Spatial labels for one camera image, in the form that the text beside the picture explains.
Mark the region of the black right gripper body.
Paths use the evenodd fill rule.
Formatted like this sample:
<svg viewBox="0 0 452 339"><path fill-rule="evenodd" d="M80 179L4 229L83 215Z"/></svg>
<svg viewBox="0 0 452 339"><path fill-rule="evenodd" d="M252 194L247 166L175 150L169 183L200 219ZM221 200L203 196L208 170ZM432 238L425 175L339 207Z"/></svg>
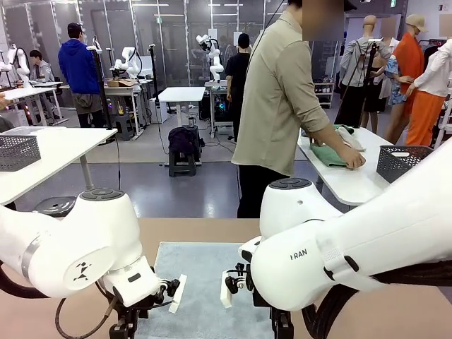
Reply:
<svg viewBox="0 0 452 339"><path fill-rule="evenodd" d="M280 310L275 307L272 307L267 301L262 298L262 296L258 292L253 292L253 303L255 307L264 307L270 309L270 319L278 320L278 319L291 319L291 314L289 311Z"/></svg>

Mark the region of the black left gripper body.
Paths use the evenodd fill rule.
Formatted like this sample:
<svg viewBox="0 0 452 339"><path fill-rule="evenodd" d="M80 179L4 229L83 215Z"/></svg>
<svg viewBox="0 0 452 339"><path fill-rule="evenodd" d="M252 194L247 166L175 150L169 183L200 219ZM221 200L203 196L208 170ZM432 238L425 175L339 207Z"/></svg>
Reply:
<svg viewBox="0 0 452 339"><path fill-rule="evenodd" d="M148 312L155 305L156 298L155 296L150 295L130 307L125 307L121 302L116 302L114 310L116 311L119 320L148 319Z"/></svg>

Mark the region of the person's right hand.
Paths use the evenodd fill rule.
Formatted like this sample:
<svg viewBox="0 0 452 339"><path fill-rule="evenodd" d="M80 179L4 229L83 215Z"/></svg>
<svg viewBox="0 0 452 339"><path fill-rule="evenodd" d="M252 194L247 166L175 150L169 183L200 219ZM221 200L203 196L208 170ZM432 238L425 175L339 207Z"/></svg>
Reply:
<svg viewBox="0 0 452 339"><path fill-rule="evenodd" d="M361 153L352 148L345 150L342 153L341 158L343 159L347 168L351 170L363 166L366 162L365 158L361 155Z"/></svg>

